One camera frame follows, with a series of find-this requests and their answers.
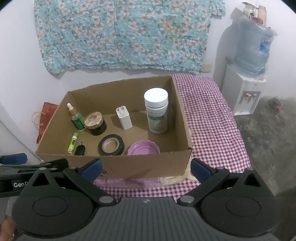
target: green lip balm tube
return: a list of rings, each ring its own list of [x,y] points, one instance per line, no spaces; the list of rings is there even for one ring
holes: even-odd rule
[[[70,142],[70,145],[69,145],[69,148],[68,148],[68,153],[73,154],[73,150],[75,148],[77,138],[78,138],[78,133],[74,132],[74,134],[72,136],[72,139],[71,139],[71,142]]]

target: black electrical tape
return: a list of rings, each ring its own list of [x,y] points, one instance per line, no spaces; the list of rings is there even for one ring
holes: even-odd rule
[[[108,144],[109,141],[115,141],[117,142],[117,148],[113,151],[113,152],[106,152],[103,150],[103,145],[104,144]],[[110,134],[105,136],[99,143],[98,145],[98,152],[101,156],[119,156],[123,153],[124,151],[124,142],[122,140],[122,138],[119,135],[116,134]]]

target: cardboard box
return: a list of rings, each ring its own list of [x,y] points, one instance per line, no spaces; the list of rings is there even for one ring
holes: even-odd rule
[[[156,87],[165,89],[169,95],[169,129],[164,134],[149,131],[145,111],[144,93]],[[100,111],[107,123],[107,130],[99,136],[78,131],[69,116],[67,103],[71,103],[84,117]],[[115,111],[121,105],[126,106],[133,124],[125,131]],[[74,132],[79,135],[76,147],[82,142],[86,148],[84,156],[67,152]],[[121,156],[99,156],[98,144],[109,134],[122,137],[125,151]],[[127,156],[130,145],[143,139],[155,142],[161,153]],[[77,167],[99,157],[103,162],[103,177],[149,178],[182,175],[191,151],[189,129],[176,83],[172,76],[160,76],[97,84],[66,93],[47,126],[36,154],[45,162],[66,158],[70,166]]]

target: finger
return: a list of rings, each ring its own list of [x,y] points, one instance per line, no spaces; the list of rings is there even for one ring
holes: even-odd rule
[[[15,222],[11,217],[7,216],[0,227],[0,241],[7,241],[11,239],[15,230]]]

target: white bottle cap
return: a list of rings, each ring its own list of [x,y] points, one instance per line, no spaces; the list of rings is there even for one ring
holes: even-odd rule
[[[153,88],[145,92],[144,99],[145,105],[160,108],[168,103],[168,92],[162,88]]]
[[[73,109],[73,106],[70,103],[67,104],[67,107],[68,107],[68,110],[72,110]]]

